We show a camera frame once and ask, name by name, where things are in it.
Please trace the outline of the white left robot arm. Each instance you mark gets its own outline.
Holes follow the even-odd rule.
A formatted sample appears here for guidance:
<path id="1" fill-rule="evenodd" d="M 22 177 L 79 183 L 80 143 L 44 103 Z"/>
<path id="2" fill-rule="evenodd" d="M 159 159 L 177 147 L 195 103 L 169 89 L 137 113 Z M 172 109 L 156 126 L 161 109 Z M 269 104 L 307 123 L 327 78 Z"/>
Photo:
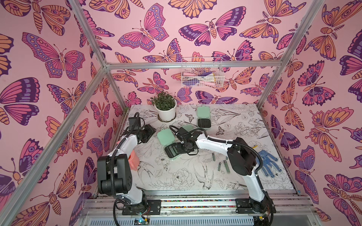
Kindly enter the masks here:
<path id="1" fill-rule="evenodd" d="M 131 155 L 138 144 L 147 143 L 154 135 L 155 129 L 146 124 L 136 112 L 129 118 L 129 126 L 124 130 L 114 149 L 97 160 L 98 193 L 108 195 L 116 203 L 135 214 L 143 214 L 148 210 L 144 192 L 133 186 L 131 172 Z"/>

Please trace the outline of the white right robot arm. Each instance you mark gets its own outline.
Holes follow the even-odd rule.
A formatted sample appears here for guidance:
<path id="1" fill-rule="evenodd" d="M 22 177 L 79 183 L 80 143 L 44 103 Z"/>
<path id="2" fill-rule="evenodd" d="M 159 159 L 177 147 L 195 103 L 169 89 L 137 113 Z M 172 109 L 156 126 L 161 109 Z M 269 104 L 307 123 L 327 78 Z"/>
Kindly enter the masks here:
<path id="1" fill-rule="evenodd" d="M 170 130 L 180 140 L 186 153 L 194 149 L 206 149 L 228 157 L 232 169 L 239 174 L 248 189 L 249 202 L 255 213 L 276 213 L 274 203 L 264 189 L 258 176 L 263 167 L 260 154 L 242 138 L 227 140 L 209 136 L 205 129 L 196 128 L 186 131 L 184 128 L 170 126 Z"/>

